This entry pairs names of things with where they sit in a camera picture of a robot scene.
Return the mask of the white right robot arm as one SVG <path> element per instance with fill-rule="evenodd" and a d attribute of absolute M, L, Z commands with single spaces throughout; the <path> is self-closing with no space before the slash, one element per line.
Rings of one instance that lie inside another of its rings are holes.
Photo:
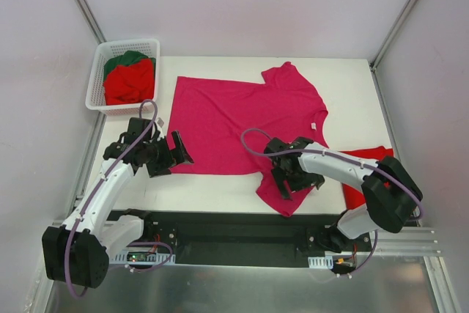
<path fill-rule="evenodd" d="M 344 251 L 367 232 L 383 229 L 398 233 L 421 207 L 423 194 L 401 162 L 359 158 L 298 137 L 290 144 L 272 139 L 263 151 L 273 165 L 273 178 L 281 196 L 320 187 L 331 178 L 361 193 L 364 203 L 345 210 L 319 239 Z"/>

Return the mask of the pink t shirt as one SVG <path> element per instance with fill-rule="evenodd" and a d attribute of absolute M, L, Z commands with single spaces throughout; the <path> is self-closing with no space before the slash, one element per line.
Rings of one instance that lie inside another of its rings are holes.
<path fill-rule="evenodd" d="M 193 159 L 175 174 L 245 175 L 261 173 L 259 198 L 290 217 L 309 189 L 283 199 L 266 157 L 249 153 L 241 134 L 258 128 L 291 142 L 302 136 L 325 143 L 328 110 L 316 88 L 290 62 L 262 72 L 262 84 L 180 76 L 174 92 L 169 130 L 178 131 Z"/>

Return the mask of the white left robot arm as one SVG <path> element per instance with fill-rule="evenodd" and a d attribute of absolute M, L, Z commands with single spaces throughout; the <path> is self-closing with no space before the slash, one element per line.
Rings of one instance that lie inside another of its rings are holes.
<path fill-rule="evenodd" d="M 105 148 L 91 190 L 59 227 L 43 233 L 45 273 L 50 280 L 99 287 L 112 257 L 131 243 L 147 246 L 156 238 L 146 210 L 128 209 L 110 227 L 106 222 L 140 168 L 149 177 L 159 177 L 169 175 L 175 166 L 193 163 L 180 133 L 174 130 L 171 137 L 170 144 L 151 119 L 130 118 L 128 129 Z"/>

